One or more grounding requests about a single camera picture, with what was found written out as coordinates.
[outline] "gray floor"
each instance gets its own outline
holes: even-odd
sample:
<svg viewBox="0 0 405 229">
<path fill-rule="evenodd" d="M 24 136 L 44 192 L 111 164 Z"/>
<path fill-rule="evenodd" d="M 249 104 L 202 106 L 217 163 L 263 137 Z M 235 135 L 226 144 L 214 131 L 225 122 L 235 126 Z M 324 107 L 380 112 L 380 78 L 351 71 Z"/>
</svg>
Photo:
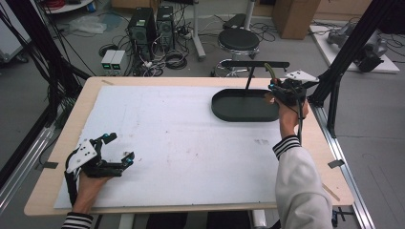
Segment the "gray floor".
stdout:
<svg viewBox="0 0 405 229">
<path fill-rule="evenodd" d="M 85 10 L 58 15 L 57 23 L 62 24 L 88 14 Z M 216 17 L 200 19 L 201 33 L 218 33 L 222 26 Z M 252 23 L 263 22 L 271 25 L 269 18 L 253 18 Z M 93 37 L 82 32 L 67 35 L 75 50 L 85 60 L 96 75 L 103 75 L 99 64 L 101 57 L 98 49 L 111 43 L 117 35 L 124 35 L 126 21 L 121 20 L 117 27 L 109 28 L 104 34 Z M 274 42 L 263 41 L 256 60 L 274 60 L 290 62 L 289 72 L 303 70 L 313 75 L 323 73 L 328 65 L 318 50 L 311 36 L 304 40 L 280 39 L 276 32 Z M 185 69 L 174 71 L 164 70 L 165 76 L 210 76 L 210 72 L 218 61 L 228 58 L 227 52 L 217 46 L 217 38 L 201 36 L 206 59 L 198 61 L 194 45 L 189 42 L 190 54 Z M 397 49 L 405 53 L 404 48 Z M 68 55 L 74 65 L 90 73 L 70 48 Z M 388 51 L 392 60 L 404 61 L 405 57 Z M 339 104 L 336 118 L 336 134 L 340 146 L 351 167 L 357 186 L 366 202 L 376 228 L 399 229 L 405 225 L 405 147 L 401 134 L 405 127 L 405 105 L 401 101 L 405 95 L 404 64 L 397 64 L 401 73 L 356 73 L 346 72 L 341 82 Z M 256 77 L 269 77 L 258 69 Z M 12 62 L 0 68 L 0 124 L 2 132 L 0 141 L 2 149 L 0 166 L 11 156 L 34 121 L 46 107 L 47 85 L 41 78 L 32 62 L 20 64 Z M 2 228 L 58 228 L 64 216 L 51 218 L 30 218 L 24 215 L 24 206 L 32 188 L 40 176 L 40 170 L 33 169 L 25 179 L 16 195 L 0 216 Z M 343 208 L 350 212 L 350 207 Z M 273 212 L 267 212 L 269 220 Z M 136 228 L 143 228 L 147 215 L 137 217 Z M 193 213 L 189 217 L 187 228 L 204 228 L 205 213 Z M 117 228 L 119 215 L 105 216 L 100 228 Z M 346 222 L 339 219 L 339 228 L 358 228 L 353 216 L 346 216 Z"/>
</svg>

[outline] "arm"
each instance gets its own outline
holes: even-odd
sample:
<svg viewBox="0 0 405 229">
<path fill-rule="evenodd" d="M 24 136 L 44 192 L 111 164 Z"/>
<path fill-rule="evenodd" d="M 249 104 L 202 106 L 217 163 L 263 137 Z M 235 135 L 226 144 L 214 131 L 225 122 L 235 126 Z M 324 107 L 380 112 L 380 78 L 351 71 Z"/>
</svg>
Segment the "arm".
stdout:
<svg viewBox="0 0 405 229">
<path fill-rule="evenodd" d="M 307 150 L 301 147 L 294 127 L 298 115 L 279 102 L 282 141 L 273 150 L 279 159 L 276 200 L 282 228 L 332 228 L 331 201 Z M 308 113 L 308 102 L 303 114 Z"/>
<path fill-rule="evenodd" d="M 62 229 L 87 229 L 92 226 L 93 217 L 90 210 L 96 202 L 96 197 L 110 177 L 89 178 L 80 173 L 77 199 L 72 212 L 68 213 Z"/>
</svg>

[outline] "black stool seat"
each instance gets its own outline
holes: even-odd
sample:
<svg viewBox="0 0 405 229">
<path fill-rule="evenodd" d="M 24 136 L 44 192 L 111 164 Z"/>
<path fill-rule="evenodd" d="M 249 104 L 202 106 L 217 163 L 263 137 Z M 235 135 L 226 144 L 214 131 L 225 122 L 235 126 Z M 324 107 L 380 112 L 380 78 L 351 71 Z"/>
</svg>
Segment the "black stool seat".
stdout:
<svg viewBox="0 0 405 229">
<path fill-rule="evenodd" d="M 251 31 L 228 29 L 221 31 L 218 41 L 225 48 L 234 51 L 253 51 L 259 46 L 259 38 Z"/>
</svg>

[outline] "white device box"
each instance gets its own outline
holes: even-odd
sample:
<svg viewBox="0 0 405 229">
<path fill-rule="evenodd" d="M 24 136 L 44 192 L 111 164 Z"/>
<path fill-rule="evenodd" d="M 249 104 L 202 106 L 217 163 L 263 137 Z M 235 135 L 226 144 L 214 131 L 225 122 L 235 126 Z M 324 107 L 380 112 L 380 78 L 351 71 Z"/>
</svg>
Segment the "white device box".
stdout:
<svg viewBox="0 0 405 229">
<path fill-rule="evenodd" d="M 113 68 L 111 67 L 111 62 L 113 61 L 116 51 L 109 50 L 105 53 L 104 57 L 101 60 L 101 66 L 104 69 L 106 76 L 113 75 Z"/>
<path fill-rule="evenodd" d="M 128 59 L 126 57 L 125 51 L 116 51 L 111 61 L 114 76 L 122 76 L 125 74 L 125 70 L 128 67 Z"/>
</svg>

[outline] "black and white striped cuff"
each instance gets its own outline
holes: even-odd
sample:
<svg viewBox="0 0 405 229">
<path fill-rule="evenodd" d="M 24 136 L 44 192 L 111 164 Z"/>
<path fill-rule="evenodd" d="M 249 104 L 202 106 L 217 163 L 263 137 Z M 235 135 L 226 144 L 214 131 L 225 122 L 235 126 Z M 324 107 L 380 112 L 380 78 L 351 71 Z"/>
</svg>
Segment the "black and white striped cuff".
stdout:
<svg viewBox="0 0 405 229">
<path fill-rule="evenodd" d="M 62 229 L 90 229 L 92 222 L 92 216 L 70 212 L 63 223 Z"/>
<path fill-rule="evenodd" d="M 280 156 L 283 154 L 283 152 L 294 148 L 294 147 L 300 147 L 300 141 L 298 140 L 297 135 L 289 135 L 283 138 L 279 143 L 277 143 L 273 147 L 274 154 L 277 156 L 277 159 L 280 160 Z"/>
</svg>

